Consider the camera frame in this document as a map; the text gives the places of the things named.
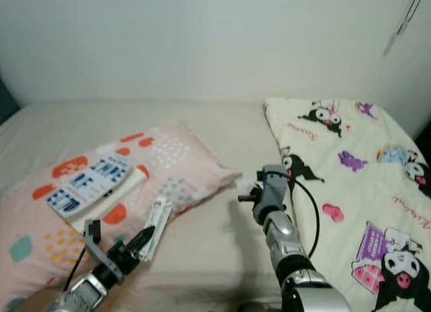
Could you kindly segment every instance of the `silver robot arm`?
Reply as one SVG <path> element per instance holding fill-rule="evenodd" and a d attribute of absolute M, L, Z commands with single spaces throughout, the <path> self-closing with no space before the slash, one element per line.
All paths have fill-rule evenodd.
<path fill-rule="evenodd" d="M 350 312 L 344 297 L 318 273 L 302 246 L 298 229 L 284 213 L 288 191 L 282 165 L 266 165 L 257 172 L 263 189 L 255 187 L 239 201 L 253 201 L 253 217 L 263 226 L 272 266 L 281 287 L 282 311 Z"/>
<path fill-rule="evenodd" d="M 108 291 L 123 283 L 139 264 L 139 251 L 151 239 L 154 226 L 143 229 L 127 245 L 117 242 L 107 255 L 97 246 L 100 241 L 100 221 L 86 221 L 86 250 L 100 263 L 81 277 L 68 291 L 63 292 L 46 312 L 92 312 L 108 296 Z"/>

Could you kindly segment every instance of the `pillow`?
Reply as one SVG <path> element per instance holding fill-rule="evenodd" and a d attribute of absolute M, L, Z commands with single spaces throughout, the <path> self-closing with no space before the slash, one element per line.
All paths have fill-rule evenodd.
<path fill-rule="evenodd" d="M 0 194 L 0 311 L 66 278 L 83 238 L 45 202 L 60 184 L 109 152 L 132 159 L 148 177 L 103 219 L 103 250 L 130 241 L 157 196 L 172 200 L 170 221 L 230 183 L 236 173 L 185 123 L 135 133 L 86 154 L 52 164 Z M 77 272 L 92 268 L 85 255 Z"/>

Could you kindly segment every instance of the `pink heart print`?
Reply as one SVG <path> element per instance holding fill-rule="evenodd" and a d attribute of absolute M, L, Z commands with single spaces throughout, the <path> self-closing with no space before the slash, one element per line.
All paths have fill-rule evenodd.
<path fill-rule="evenodd" d="M 424 177 L 422 177 L 422 176 L 417 176 L 416 177 L 416 181 L 419 182 L 422 185 L 426 184 L 426 179 Z"/>
<path fill-rule="evenodd" d="M 322 210 L 332 218 L 334 222 L 343 222 L 344 214 L 340 208 L 329 203 L 323 204 Z"/>

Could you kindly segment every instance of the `blanket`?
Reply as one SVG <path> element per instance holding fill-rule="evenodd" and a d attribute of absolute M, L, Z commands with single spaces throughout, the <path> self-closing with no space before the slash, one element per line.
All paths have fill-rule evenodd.
<path fill-rule="evenodd" d="M 353 311 L 431 311 L 431 170 L 383 109 L 349 100 L 268 98 L 265 115 L 289 176 L 314 266 Z"/>

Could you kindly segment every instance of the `white wall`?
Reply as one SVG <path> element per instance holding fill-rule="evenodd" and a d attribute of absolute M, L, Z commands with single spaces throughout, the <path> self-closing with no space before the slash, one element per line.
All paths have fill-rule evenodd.
<path fill-rule="evenodd" d="M 0 0 L 0 66 L 52 100 L 365 99 L 415 134 L 431 115 L 431 0 Z"/>

